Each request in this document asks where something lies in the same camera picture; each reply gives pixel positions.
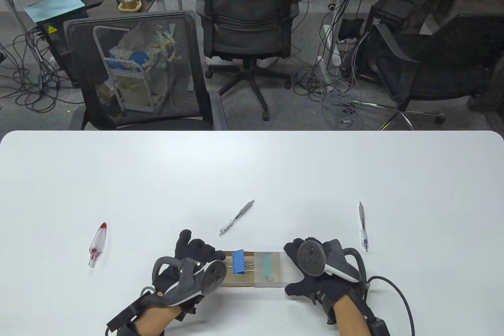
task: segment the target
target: hand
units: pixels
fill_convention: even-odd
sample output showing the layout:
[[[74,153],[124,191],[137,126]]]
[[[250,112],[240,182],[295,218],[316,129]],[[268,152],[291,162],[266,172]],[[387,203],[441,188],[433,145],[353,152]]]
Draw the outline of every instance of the hand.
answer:
[[[322,243],[315,238],[307,238],[306,240],[313,240],[322,245]],[[292,243],[287,243],[284,246],[285,253],[304,275],[304,278],[300,282],[288,284],[285,287],[285,293],[289,296],[307,297],[313,304],[315,304],[315,300],[318,300],[324,307],[324,311],[328,315],[329,320],[334,324],[335,320],[332,321],[334,317],[334,311],[332,310],[333,305],[351,289],[356,287],[357,284],[348,282],[335,275],[328,275],[327,273],[323,273],[318,277],[306,274],[297,264],[297,252],[304,241],[303,239],[297,238]]]
[[[183,230],[175,246],[174,257],[179,260],[191,258],[197,262],[206,264],[214,260],[224,260],[226,255],[222,251],[216,251],[213,246],[206,244],[201,239],[191,240],[191,231]],[[164,294],[179,279],[180,272],[178,268],[176,266],[169,266],[157,276],[152,284],[157,293]],[[194,314],[196,312],[195,305],[200,303],[202,298],[203,295],[199,295],[180,304],[182,315],[185,316],[186,313]]]

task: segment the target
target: black glove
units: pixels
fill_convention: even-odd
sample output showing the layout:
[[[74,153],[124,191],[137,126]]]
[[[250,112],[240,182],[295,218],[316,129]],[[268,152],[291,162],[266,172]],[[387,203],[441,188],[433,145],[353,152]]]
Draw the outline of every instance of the black glove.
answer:
[[[179,260],[183,260],[188,257],[196,260],[197,262],[201,262],[204,265],[207,262],[212,262],[214,260],[224,260],[226,255],[222,251],[216,251],[213,246],[206,244],[201,239],[191,240],[191,231],[183,230],[178,237],[174,257]],[[157,276],[152,284],[156,289],[156,292],[161,291],[162,293],[165,293],[175,282],[178,282],[179,279],[180,272],[178,268],[170,265]],[[195,305],[200,303],[202,298],[203,295],[198,295],[180,304],[182,313],[177,317],[177,320],[182,321],[187,313],[196,313]]]
[[[307,238],[322,244],[315,238]],[[322,304],[324,312],[328,316],[328,324],[335,323],[333,305],[340,300],[351,289],[357,287],[358,284],[353,284],[335,275],[323,273],[318,277],[307,275],[297,264],[297,251],[305,240],[295,239],[292,243],[287,243],[284,246],[285,253],[290,257],[295,266],[303,273],[304,278],[300,282],[288,284],[285,287],[287,295],[304,296],[309,298],[313,304],[318,301]]]

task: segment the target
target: office chair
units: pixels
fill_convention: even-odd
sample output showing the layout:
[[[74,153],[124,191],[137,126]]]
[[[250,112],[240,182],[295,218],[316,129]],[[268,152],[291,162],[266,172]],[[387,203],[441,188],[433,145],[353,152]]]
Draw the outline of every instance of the office chair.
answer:
[[[212,65],[205,77],[211,78],[213,71],[237,72],[219,94],[247,81],[263,107],[263,121],[268,121],[268,105],[255,78],[282,78],[289,89],[290,75],[259,68],[256,62],[290,55],[292,20],[299,14],[297,0],[196,0],[196,13],[201,17],[205,56],[243,60],[241,68]]]
[[[353,104],[394,110],[383,130],[401,116],[415,130],[410,114],[446,114],[408,110],[411,100],[449,100],[484,93],[504,51],[504,15],[458,15],[434,35],[399,34],[374,25],[367,43],[370,68],[378,74],[396,107],[353,100]]]
[[[205,87],[194,13],[73,20],[65,33],[85,102],[70,129],[227,129],[220,95]]]

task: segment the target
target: floor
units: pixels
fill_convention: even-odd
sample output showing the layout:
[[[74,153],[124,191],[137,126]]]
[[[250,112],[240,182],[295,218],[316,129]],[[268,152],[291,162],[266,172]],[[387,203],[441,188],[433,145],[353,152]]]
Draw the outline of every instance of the floor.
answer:
[[[14,0],[18,9],[36,3],[40,0]],[[371,4],[376,0],[362,0],[358,16],[365,18]],[[279,61],[272,68],[279,71],[294,73],[303,62],[315,61],[317,48],[320,44],[320,38],[317,36],[322,18],[328,11],[330,0],[309,0],[309,9],[306,18],[295,30],[292,37],[292,44],[301,51],[285,61]],[[351,0],[345,17],[353,19],[356,16],[360,0]],[[171,9],[176,9],[176,0],[167,0]],[[195,0],[184,0],[185,9],[194,9]],[[295,20],[301,21],[306,13],[308,0],[303,0],[300,5],[300,15]],[[7,8],[0,1],[0,19],[2,27],[0,28],[0,43],[4,45],[11,44],[16,35],[22,33],[17,22],[11,18]],[[198,28],[199,47],[202,54],[203,32]],[[18,50],[22,51],[22,44],[18,44]],[[36,78],[37,66],[34,58],[28,52],[25,58],[25,66],[30,69],[32,78]],[[0,75],[7,75],[9,71],[5,67],[6,62],[0,66]],[[208,89],[219,89],[228,76],[216,73],[212,79],[207,79]],[[263,122],[261,119],[261,107],[254,93],[246,83],[239,84],[223,96],[224,109],[228,121],[228,127],[232,130],[376,130],[384,123],[391,113],[387,111],[373,111],[359,109],[356,114],[356,120],[350,125],[334,122],[331,112],[324,111],[319,102],[313,102],[306,96],[297,95],[292,89],[284,89],[282,82],[264,79],[259,81],[259,86],[263,96],[270,107],[271,120]],[[0,97],[9,95],[15,91],[18,84],[11,79],[0,77]],[[0,98],[0,138],[13,130],[64,130],[67,129],[72,113],[78,106],[77,104],[68,104],[57,101],[56,106],[48,113],[39,114],[27,109],[25,106],[16,104],[14,98]],[[391,104],[384,89],[378,84],[359,82],[358,86],[351,92],[351,97],[365,100],[367,102],[378,102],[381,104]],[[78,89],[62,89],[58,93],[60,100],[67,102],[82,101]],[[17,102],[25,102],[26,98],[18,98]],[[417,116],[412,117],[415,125],[421,130],[488,130],[485,116],[480,113],[468,111],[466,107],[467,98],[457,100],[447,100],[438,102],[415,102],[411,104],[412,109],[439,111],[447,113],[447,120],[443,125],[437,125],[431,117]],[[44,98],[35,105],[41,109],[52,102],[50,98]],[[407,129],[407,125],[402,120],[395,121],[391,130]]]

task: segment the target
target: ballpoint pen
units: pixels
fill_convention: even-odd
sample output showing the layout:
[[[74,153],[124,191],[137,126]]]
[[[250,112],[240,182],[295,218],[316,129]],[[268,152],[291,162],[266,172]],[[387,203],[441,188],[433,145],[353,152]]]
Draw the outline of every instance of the ballpoint pen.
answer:
[[[103,252],[103,248],[105,247],[105,239],[107,236],[107,224],[103,222],[99,229],[96,231],[95,237],[91,242],[91,246],[89,247],[89,266],[93,267],[96,257]]]
[[[364,249],[368,250],[369,243],[367,241],[366,218],[364,217],[364,206],[359,202],[359,218],[360,218],[360,241]]]
[[[243,209],[241,209],[238,214],[236,214],[236,217],[234,217],[233,219],[229,219],[229,222],[226,223],[225,225],[223,225],[220,230],[219,230],[219,236],[222,236],[224,235],[231,227],[233,224],[236,223],[236,221],[238,219],[240,219],[247,211],[248,209],[250,209],[252,207],[252,205],[254,204],[254,199],[252,199],[252,201],[250,201],[249,203],[247,203]]]

